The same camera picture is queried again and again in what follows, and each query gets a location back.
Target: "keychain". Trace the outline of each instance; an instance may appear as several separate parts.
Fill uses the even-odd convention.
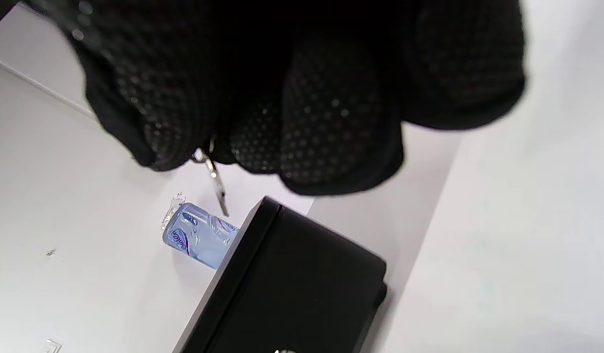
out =
[[[215,137],[210,139],[210,147],[208,147],[208,152],[212,153],[214,149]],[[215,193],[217,194],[217,201],[219,201],[219,207],[222,210],[222,214],[224,214],[226,217],[230,216],[228,214],[228,208],[226,207],[226,190],[224,189],[224,183],[222,182],[221,176],[217,171],[215,162],[200,149],[196,150],[195,154],[191,156],[191,160],[197,164],[206,164],[208,173],[215,182]]]

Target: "dotted mesh fabric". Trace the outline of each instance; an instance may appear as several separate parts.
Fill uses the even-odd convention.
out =
[[[365,190],[398,169],[377,154],[402,156],[388,138],[399,121],[477,127],[506,113],[519,93],[499,98],[524,85],[518,0],[27,1],[85,48],[80,57],[107,65],[103,78],[84,67],[87,80],[104,80],[134,110],[133,132],[159,171],[212,140],[215,161],[278,174],[292,189],[334,194],[322,185],[347,180],[340,194]]]
[[[519,3],[430,0],[416,22],[426,69],[457,105],[475,105],[523,79],[524,35]]]
[[[302,41],[284,83],[282,177],[321,183],[366,161],[382,113],[378,90],[364,44],[343,36]]]
[[[152,169],[179,167],[205,145],[225,110],[214,16],[207,7],[195,1],[34,3],[107,60],[111,89],[141,113],[138,128],[156,154]]]

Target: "light switch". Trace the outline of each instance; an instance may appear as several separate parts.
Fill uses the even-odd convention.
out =
[[[41,353],[58,353],[60,347],[62,347],[62,345],[58,344],[58,342],[46,340]]]

